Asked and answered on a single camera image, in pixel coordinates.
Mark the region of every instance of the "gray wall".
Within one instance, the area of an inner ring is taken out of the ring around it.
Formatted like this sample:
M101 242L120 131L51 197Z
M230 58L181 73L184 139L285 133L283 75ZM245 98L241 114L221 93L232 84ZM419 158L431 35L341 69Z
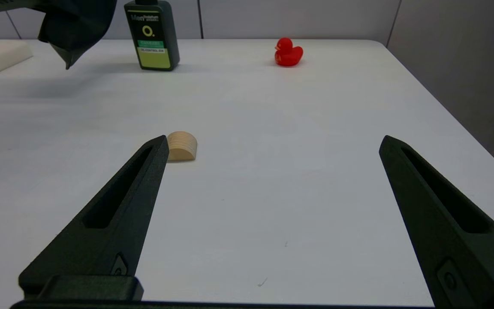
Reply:
M402 0L388 48L494 156L494 0Z
M200 0L206 39L388 41L399 0Z
M326 38L373 39L386 44L400 0L168 0L179 39ZM105 39L129 39L117 0ZM35 39L45 16L30 9L0 13L0 38Z

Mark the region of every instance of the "black bottle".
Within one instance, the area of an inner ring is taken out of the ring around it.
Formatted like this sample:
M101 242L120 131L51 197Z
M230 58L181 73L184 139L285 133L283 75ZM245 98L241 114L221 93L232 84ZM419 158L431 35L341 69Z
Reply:
M173 11L164 0L133 0L125 14L142 69L173 70L180 56Z

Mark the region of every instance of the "yellow-green label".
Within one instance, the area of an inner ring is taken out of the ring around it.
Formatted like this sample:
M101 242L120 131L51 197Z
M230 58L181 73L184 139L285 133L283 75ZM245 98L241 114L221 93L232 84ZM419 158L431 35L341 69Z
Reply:
M141 65L147 68L168 69L171 67L169 53L166 48L137 47Z

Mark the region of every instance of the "red rubber duck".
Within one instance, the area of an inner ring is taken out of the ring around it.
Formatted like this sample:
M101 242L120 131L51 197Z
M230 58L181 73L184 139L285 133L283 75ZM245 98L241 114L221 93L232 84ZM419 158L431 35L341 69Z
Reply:
M284 67L292 67L298 64L302 58L302 47L292 46L292 41L288 37L282 37L276 46L276 63Z

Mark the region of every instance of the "screw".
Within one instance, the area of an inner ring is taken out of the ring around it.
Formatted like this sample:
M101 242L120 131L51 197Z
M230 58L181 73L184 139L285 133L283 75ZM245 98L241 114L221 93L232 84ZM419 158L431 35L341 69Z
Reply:
M445 273L445 276L443 276L443 279L445 280L445 285L447 285L449 290L457 289L457 280L455 280L455 276L453 276L453 274Z

